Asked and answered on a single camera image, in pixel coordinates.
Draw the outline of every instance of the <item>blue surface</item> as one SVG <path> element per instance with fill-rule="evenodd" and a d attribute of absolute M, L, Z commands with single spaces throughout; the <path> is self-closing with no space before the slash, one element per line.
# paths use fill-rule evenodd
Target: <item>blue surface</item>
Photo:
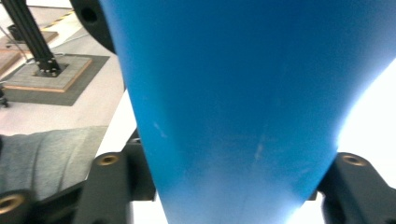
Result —
<path fill-rule="evenodd" d="M 396 57 L 396 1 L 101 1 L 168 222 L 284 223 Z"/>

